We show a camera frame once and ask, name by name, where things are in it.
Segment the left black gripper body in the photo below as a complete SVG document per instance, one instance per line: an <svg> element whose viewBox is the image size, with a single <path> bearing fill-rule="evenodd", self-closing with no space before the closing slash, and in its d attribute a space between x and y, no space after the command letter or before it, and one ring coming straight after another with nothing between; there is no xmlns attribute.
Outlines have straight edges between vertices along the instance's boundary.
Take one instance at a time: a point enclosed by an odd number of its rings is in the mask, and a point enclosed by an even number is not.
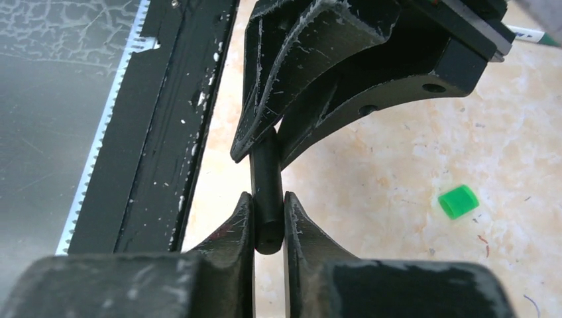
<svg viewBox="0 0 562 318"><path fill-rule="evenodd" d="M400 1L439 25L487 62L502 62L515 34L503 24L506 1Z"/></svg>

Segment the white green-tip pen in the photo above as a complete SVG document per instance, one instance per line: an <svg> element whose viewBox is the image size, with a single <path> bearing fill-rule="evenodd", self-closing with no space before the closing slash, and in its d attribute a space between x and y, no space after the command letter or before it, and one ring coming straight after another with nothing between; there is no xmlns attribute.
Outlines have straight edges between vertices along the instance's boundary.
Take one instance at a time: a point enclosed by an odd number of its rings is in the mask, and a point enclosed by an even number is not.
<svg viewBox="0 0 562 318"><path fill-rule="evenodd" d="M556 41L552 36L547 34L541 30L534 30L529 28L523 28L519 26L507 26L514 34L515 39L524 41L524 42L531 42L534 44L540 44L544 46L552 46L552 47L561 47L561 43Z"/></svg>

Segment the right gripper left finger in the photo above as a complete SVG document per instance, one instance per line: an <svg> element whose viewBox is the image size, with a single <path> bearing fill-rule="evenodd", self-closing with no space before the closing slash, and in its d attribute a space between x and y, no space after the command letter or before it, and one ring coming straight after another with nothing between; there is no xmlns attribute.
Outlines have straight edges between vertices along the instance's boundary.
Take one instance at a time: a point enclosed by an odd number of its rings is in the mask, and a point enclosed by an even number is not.
<svg viewBox="0 0 562 318"><path fill-rule="evenodd" d="M254 317L254 211L243 192L232 215L181 255L182 317Z"/></svg>

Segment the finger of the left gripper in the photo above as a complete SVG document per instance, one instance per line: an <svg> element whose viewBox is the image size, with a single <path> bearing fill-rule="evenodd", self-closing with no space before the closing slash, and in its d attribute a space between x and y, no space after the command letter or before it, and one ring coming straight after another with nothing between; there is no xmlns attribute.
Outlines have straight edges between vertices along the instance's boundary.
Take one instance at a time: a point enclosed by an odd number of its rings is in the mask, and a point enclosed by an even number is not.
<svg viewBox="0 0 562 318"><path fill-rule="evenodd" d="M245 30L232 159L240 162L319 76L385 43L400 11L398 1L257 1Z"/></svg>
<svg viewBox="0 0 562 318"><path fill-rule="evenodd" d="M425 99L466 97L488 62L457 39L397 32L339 62L290 104L277 133L280 165L375 111Z"/></svg>

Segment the bright green square cap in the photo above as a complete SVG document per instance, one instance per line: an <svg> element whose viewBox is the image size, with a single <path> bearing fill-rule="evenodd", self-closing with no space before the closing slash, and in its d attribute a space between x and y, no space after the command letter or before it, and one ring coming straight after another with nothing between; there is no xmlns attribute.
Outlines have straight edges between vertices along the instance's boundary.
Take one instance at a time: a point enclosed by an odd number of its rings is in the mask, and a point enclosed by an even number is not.
<svg viewBox="0 0 562 318"><path fill-rule="evenodd" d="M475 193L467 185L460 185L440 195L437 201L451 220L462 217L480 205Z"/></svg>

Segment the black green highlighter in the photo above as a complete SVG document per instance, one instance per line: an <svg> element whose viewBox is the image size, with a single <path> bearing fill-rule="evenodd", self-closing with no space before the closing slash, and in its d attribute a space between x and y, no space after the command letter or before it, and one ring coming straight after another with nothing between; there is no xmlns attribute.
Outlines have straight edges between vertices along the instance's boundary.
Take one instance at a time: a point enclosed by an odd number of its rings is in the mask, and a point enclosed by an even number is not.
<svg viewBox="0 0 562 318"><path fill-rule="evenodd" d="M254 207L254 247L263 255L277 253L284 240L284 197L276 131L270 129L250 153Z"/></svg>

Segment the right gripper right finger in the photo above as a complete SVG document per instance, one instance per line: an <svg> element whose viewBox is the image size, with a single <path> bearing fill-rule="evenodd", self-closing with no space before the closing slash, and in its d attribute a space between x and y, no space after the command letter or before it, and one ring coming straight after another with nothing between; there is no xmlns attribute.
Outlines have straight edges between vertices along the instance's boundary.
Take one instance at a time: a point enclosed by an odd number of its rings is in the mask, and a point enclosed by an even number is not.
<svg viewBox="0 0 562 318"><path fill-rule="evenodd" d="M358 257L312 221L291 191L284 196L283 255L286 316L329 317L330 265Z"/></svg>

